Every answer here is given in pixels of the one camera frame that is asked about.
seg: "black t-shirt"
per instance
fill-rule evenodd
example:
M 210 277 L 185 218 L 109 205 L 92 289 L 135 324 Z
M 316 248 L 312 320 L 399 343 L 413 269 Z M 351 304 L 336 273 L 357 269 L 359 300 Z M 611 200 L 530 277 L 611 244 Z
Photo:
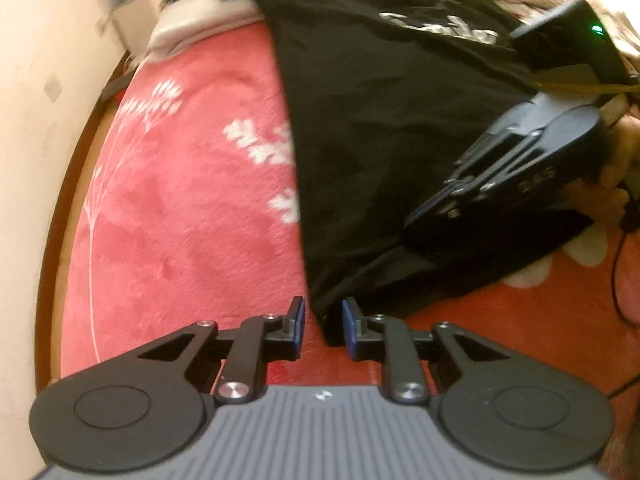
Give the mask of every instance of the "black t-shirt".
M 310 306 L 331 342 L 347 295 L 365 313 L 404 316 L 495 281 L 584 227 L 562 211 L 437 254 L 400 243 L 404 218 L 452 163 L 535 92 L 508 37 L 519 22 L 492 0 L 256 1 L 289 106 Z

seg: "human hand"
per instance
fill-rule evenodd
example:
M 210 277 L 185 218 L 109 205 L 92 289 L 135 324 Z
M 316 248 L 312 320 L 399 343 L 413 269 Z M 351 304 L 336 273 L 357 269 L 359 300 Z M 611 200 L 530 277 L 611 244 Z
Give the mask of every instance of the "human hand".
M 564 186 L 576 210 L 603 224 L 618 225 L 623 219 L 629 195 L 616 186 L 640 162 L 640 110 L 633 106 L 630 112 L 609 129 L 612 150 L 598 183 L 579 178 Z

